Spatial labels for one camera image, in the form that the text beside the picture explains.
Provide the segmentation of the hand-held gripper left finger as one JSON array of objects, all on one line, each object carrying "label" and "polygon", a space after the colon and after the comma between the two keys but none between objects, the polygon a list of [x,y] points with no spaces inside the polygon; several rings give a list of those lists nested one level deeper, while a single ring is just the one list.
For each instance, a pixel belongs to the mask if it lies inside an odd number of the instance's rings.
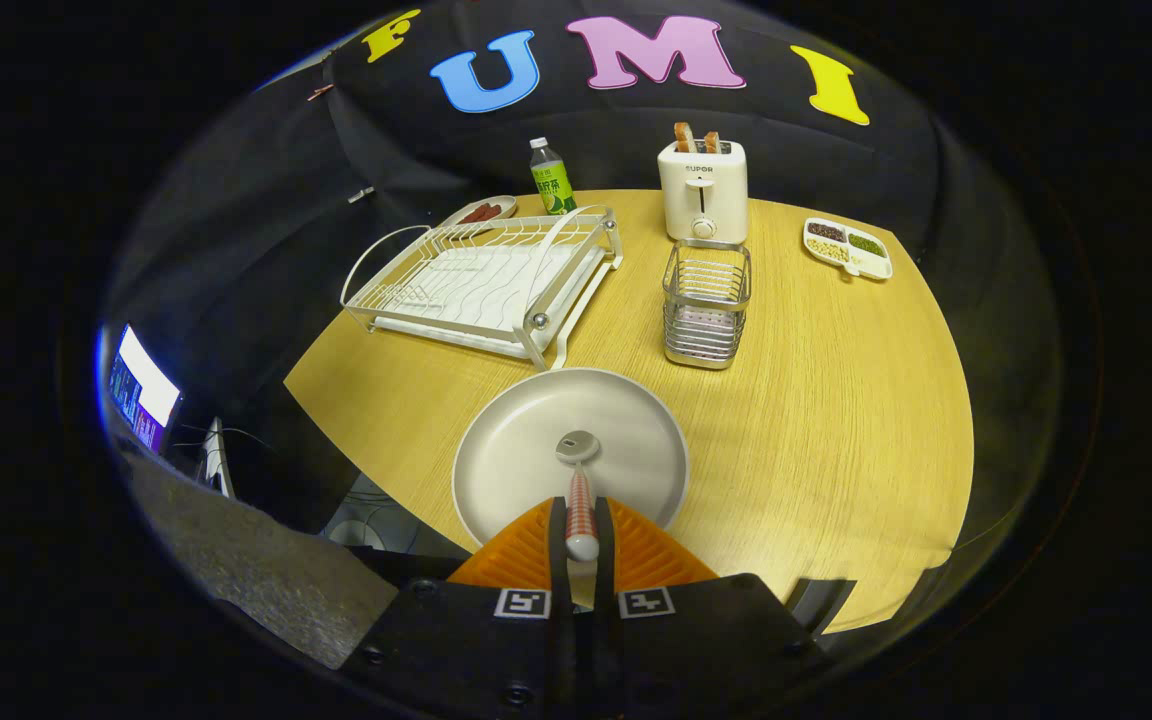
[{"label": "hand-held gripper left finger", "polygon": [[404,717],[566,719],[579,698],[579,652],[566,566],[566,503],[550,498],[498,535],[535,553],[541,579],[484,578],[502,560],[482,548],[470,579],[411,579],[371,626],[343,674]]}]

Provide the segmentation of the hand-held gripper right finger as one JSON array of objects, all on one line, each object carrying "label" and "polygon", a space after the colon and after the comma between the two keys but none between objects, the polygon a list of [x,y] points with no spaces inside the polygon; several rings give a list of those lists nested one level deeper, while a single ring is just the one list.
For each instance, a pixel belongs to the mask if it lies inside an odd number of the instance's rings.
[{"label": "hand-held gripper right finger", "polygon": [[590,719],[768,717],[831,670],[812,632],[753,574],[620,591],[628,533],[596,501],[602,550],[584,651]]}]

